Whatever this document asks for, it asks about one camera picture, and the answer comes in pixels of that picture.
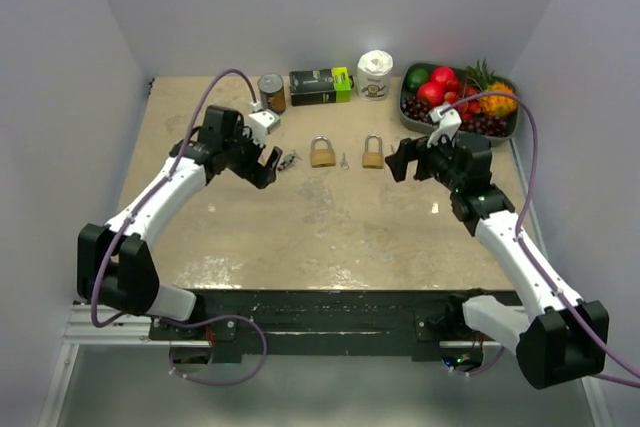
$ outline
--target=bowl of fruit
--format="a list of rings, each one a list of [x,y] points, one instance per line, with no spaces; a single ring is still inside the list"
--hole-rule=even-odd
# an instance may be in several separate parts
[[[486,61],[478,61],[475,67],[465,70],[424,62],[413,64],[402,81],[400,121],[409,130],[430,134],[434,130],[431,109],[486,90],[516,93],[513,84],[489,70]],[[517,102],[498,95],[465,102],[457,110],[462,119],[460,132],[484,135],[491,145],[509,140],[519,117]]]

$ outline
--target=metal can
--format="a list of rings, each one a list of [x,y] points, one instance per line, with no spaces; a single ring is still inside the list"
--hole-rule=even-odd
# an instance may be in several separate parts
[[[265,74],[258,80],[260,100],[262,107],[276,114],[281,114],[287,109],[284,98],[284,81],[278,74]]]

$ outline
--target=brass padlock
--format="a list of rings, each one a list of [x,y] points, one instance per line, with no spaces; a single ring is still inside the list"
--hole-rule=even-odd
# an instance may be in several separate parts
[[[316,143],[324,141],[327,144],[326,149],[316,149]],[[331,147],[331,141],[326,137],[316,137],[311,141],[311,167],[333,167],[336,165],[336,153]]]
[[[378,140],[378,152],[369,152],[369,140]],[[367,135],[364,141],[364,154],[362,154],[362,167],[365,169],[382,169],[384,156],[382,155],[382,137],[376,134]]]

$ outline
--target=white wall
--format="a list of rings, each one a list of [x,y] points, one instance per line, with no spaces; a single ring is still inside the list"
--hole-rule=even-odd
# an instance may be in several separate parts
[[[145,71],[354,66],[371,48],[508,72],[550,0],[109,0]]]
[[[540,128],[535,205],[554,265],[640,366],[640,0],[553,0],[512,72]],[[530,154],[528,131],[520,148]],[[620,373],[612,361],[607,371]],[[607,386],[618,426],[640,394]]]
[[[31,426],[144,101],[106,0],[0,0],[0,424]]]

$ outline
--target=white paper roll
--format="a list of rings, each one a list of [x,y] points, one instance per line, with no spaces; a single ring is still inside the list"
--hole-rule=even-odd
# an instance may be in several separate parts
[[[366,100],[382,100],[389,95],[393,58],[382,50],[367,52],[358,62],[358,95]]]

